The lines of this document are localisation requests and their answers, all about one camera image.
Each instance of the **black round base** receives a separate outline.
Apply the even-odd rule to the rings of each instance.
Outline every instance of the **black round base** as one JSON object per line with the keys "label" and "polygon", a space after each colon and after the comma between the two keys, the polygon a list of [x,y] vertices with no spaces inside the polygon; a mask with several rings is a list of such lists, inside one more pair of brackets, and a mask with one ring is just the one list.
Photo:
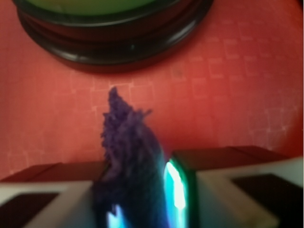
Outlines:
{"label": "black round base", "polygon": [[[18,16],[24,30],[37,44],[69,66],[101,72],[121,72],[145,67],[167,56],[174,49],[173,47],[178,47],[196,28],[207,14],[212,2],[213,0],[192,0],[186,4],[184,9],[179,9],[179,13],[173,19],[165,24],[158,23],[157,28],[142,34],[138,31],[144,28],[145,24],[141,24],[140,20],[145,20],[145,23],[151,20],[151,23],[157,19],[157,14],[122,23],[119,28],[122,30],[125,29],[124,27],[129,28],[123,39],[117,38],[117,32],[113,32],[115,29],[119,29],[117,24],[112,25],[114,30],[111,25],[100,24],[95,27],[92,25],[90,27],[60,25],[50,28],[49,25],[52,25],[50,22],[34,18],[21,8],[18,8]],[[96,33],[97,38],[94,36],[86,38],[86,31]],[[80,36],[84,34],[84,38],[72,38],[73,33],[80,34]]]}

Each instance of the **black rim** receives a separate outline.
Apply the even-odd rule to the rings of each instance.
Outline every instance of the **black rim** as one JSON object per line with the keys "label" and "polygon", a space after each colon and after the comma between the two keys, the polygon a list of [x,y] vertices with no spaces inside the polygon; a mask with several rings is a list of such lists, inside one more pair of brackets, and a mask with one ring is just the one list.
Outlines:
{"label": "black rim", "polygon": [[13,0],[19,10],[34,18],[53,24],[71,27],[98,27],[127,23],[155,14],[179,1],[180,0],[156,0],[147,5],[120,13],[79,16],[48,11],[46,9],[39,8],[26,0]]}
{"label": "black rim", "polygon": [[196,1],[189,6],[191,9],[179,17],[174,25],[164,26],[155,34],[117,43],[97,43],[88,48],[81,48],[83,43],[65,40],[64,44],[49,41],[35,31],[19,12],[19,19],[25,31],[40,46],[50,53],[63,59],[89,65],[113,66],[129,64],[157,55],[176,45],[187,37],[207,14],[213,0]]}

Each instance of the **glowing light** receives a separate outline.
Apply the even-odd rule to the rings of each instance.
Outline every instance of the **glowing light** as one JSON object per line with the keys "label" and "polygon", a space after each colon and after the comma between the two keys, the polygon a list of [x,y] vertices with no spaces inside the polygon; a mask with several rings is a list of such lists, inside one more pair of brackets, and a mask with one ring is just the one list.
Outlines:
{"label": "glowing light", "polygon": [[187,189],[185,187],[185,180],[182,177],[179,170],[174,166],[173,161],[166,164],[164,188],[170,228],[187,227]]}
{"label": "glowing light", "polygon": [[176,168],[169,162],[167,163],[169,174],[174,181],[174,206],[178,209],[183,209],[186,206],[184,185]]}
{"label": "glowing light", "polygon": [[126,228],[126,226],[124,225],[123,213],[121,208],[116,205],[115,210],[116,216],[111,212],[107,213],[108,228]]}

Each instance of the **green round object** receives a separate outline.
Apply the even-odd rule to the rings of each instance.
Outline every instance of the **green round object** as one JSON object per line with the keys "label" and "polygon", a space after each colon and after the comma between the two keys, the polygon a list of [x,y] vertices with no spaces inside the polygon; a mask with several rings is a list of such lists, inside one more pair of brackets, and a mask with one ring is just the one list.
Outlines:
{"label": "green round object", "polygon": [[69,15],[93,16],[124,12],[155,0],[26,0],[42,9]]}

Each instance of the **purple fuzzy object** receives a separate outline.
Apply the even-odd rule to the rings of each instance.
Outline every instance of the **purple fuzzy object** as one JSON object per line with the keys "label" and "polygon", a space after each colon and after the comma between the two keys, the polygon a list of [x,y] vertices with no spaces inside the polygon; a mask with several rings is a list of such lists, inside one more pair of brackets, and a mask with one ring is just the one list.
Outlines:
{"label": "purple fuzzy object", "polygon": [[167,228],[163,152],[143,122],[151,111],[134,111],[116,88],[109,93],[109,104],[101,136],[110,168],[93,188],[95,200],[121,205],[132,228]]}

